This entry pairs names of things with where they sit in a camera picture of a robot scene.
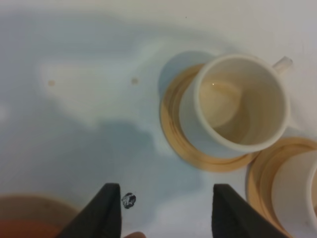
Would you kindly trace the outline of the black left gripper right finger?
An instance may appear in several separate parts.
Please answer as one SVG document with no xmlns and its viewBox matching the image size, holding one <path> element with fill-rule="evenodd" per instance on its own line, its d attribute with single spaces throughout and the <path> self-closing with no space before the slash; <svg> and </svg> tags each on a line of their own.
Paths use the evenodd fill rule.
<svg viewBox="0 0 317 238">
<path fill-rule="evenodd" d="M 284 238 L 230 185 L 213 186 L 211 231 L 214 238 Z"/>
</svg>

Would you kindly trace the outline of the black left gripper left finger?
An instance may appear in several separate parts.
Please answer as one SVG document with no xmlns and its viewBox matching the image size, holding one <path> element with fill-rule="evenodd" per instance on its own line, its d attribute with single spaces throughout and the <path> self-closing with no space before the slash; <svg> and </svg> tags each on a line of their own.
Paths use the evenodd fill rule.
<svg viewBox="0 0 317 238">
<path fill-rule="evenodd" d="M 121 229 L 120 186 L 117 183 L 106 183 L 57 237 L 119 238 Z"/>
</svg>

